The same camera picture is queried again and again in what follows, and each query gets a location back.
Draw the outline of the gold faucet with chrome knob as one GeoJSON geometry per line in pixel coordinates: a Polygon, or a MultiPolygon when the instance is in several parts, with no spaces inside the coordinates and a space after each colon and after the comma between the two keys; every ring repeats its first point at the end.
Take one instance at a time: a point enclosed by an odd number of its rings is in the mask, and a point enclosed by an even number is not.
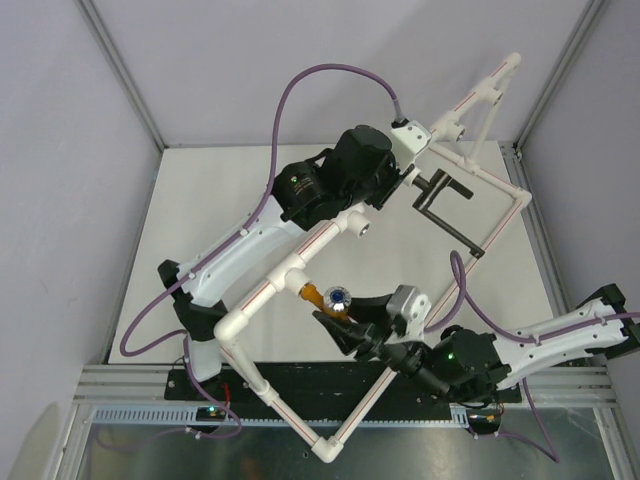
{"type": "Polygon", "coordinates": [[[299,297],[332,318],[349,321],[348,310],[352,296],[342,286],[332,286],[321,293],[314,284],[307,283],[299,291],[299,297]]]}

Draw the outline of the white PVC pipe frame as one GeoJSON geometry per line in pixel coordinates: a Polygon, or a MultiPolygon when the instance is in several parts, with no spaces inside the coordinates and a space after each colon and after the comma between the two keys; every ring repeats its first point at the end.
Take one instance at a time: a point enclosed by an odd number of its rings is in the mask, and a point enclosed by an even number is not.
{"type": "MultiPolygon", "coordinates": [[[[511,78],[520,66],[521,61],[522,58],[519,53],[513,52],[509,54],[502,61],[501,65],[474,86],[454,109],[445,112],[431,127],[427,128],[432,133],[432,140],[425,150],[430,150],[443,159],[452,162],[457,168],[479,178],[483,182],[510,196],[512,199],[510,209],[493,228],[489,237],[480,245],[485,250],[490,248],[501,232],[528,206],[532,199],[530,192],[511,183],[507,183],[501,178],[482,169],[476,160],[500,108],[504,93],[507,91],[511,78]],[[464,134],[460,119],[479,102],[485,102],[489,104],[491,108],[484,120],[478,137],[473,143],[471,152],[466,156],[460,156],[442,146],[441,143],[444,140],[453,142],[460,140],[464,134]]],[[[278,147],[280,122],[286,100],[290,93],[304,78],[323,71],[344,71],[376,82],[381,85],[391,97],[394,108],[392,129],[402,127],[410,122],[402,111],[397,94],[390,84],[380,76],[368,70],[347,64],[319,64],[303,70],[287,84],[276,109],[271,138],[271,147],[273,149],[278,147]]],[[[415,166],[415,170],[406,177],[402,184],[411,185],[414,178],[419,174],[415,162],[412,164],[415,166]]],[[[234,307],[230,313],[223,317],[220,325],[214,329],[216,338],[220,343],[222,355],[231,367],[245,379],[263,403],[271,407],[310,446],[312,452],[324,463],[331,463],[338,457],[353,431],[359,426],[359,423],[396,377],[396,372],[390,368],[385,369],[370,390],[360,400],[355,410],[349,414],[347,419],[339,427],[338,431],[329,438],[323,438],[317,435],[316,432],[280,398],[276,390],[273,389],[269,382],[259,373],[256,364],[247,356],[238,336],[248,325],[249,320],[274,295],[283,290],[289,290],[299,295],[301,288],[309,283],[308,278],[304,274],[307,264],[338,235],[349,231],[356,237],[361,237],[367,232],[368,228],[369,223],[364,215],[364,208],[360,203],[353,203],[330,219],[322,221],[319,228],[282,260],[265,277],[262,283],[238,306],[234,307]]],[[[465,268],[471,270],[478,261],[479,259],[471,258],[465,268]]]]}

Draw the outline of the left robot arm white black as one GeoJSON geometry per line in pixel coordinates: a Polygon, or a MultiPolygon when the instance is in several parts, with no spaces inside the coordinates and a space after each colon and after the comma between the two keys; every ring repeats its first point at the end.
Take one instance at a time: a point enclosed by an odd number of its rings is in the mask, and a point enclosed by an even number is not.
{"type": "Polygon", "coordinates": [[[201,399],[221,389],[215,325],[226,315],[223,294],[260,260],[324,220],[364,202],[380,209],[402,174],[430,142],[415,124],[392,136],[367,125],[346,130],[332,148],[286,165],[250,226],[189,262],[163,261],[158,273],[171,289],[176,315],[187,331],[187,387],[201,399]]]}

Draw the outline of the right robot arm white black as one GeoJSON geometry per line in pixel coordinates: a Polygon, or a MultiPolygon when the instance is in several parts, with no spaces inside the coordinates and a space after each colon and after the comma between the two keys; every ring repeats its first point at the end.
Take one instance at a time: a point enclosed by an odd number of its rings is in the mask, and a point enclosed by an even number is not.
{"type": "Polygon", "coordinates": [[[523,378],[557,364],[639,348],[639,325],[615,303],[610,287],[578,309],[518,332],[476,333],[451,325],[434,346],[424,341],[431,304],[417,288],[358,298],[329,289],[315,319],[340,351],[358,361],[378,360],[434,400],[489,403],[523,378]]]}

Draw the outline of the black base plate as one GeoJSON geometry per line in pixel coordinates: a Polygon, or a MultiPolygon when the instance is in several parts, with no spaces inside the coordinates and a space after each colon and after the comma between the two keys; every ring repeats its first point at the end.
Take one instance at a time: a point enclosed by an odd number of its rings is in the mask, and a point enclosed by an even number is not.
{"type": "MultiPolygon", "coordinates": [[[[305,421],[341,422],[347,418],[384,370],[378,363],[303,362],[258,365],[286,403],[305,421]]],[[[228,401],[243,420],[277,420],[231,367],[201,383],[216,400],[228,401]]],[[[365,416],[367,421],[449,420],[450,409],[396,376],[365,416]]]]}

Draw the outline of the aluminium frame rail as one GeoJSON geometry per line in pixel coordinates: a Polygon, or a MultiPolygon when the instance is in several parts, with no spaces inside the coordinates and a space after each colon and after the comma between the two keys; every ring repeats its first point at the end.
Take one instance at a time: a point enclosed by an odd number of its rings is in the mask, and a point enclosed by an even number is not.
{"type": "MultiPolygon", "coordinates": [[[[76,404],[163,404],[167,366],[88,365],[80,376],[76,404]]],[[[528,377],[535,405],[542,408],[617,408],[604,367],[553,367],[528,377]]]]}

